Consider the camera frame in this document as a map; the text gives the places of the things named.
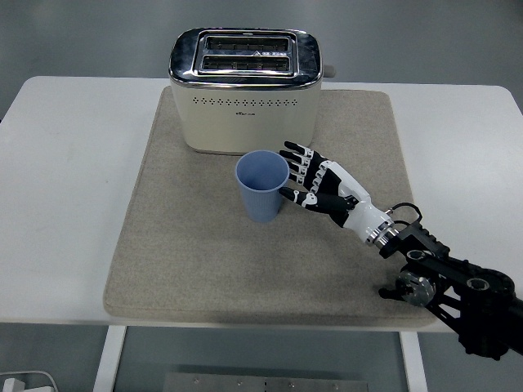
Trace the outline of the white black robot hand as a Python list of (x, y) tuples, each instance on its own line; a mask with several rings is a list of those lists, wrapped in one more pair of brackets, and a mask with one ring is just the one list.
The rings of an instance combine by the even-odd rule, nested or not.
[(373, 205), (367, 190), (339, 163), (291, 141), (284, 146), (279, 155), (288, 163), (289, 179), (304, 190), (283, 187), (279, 190), (282, 196), (330, 216), (366, 243), (377, 244), (382, 236), (394, 232), (392, 219)]

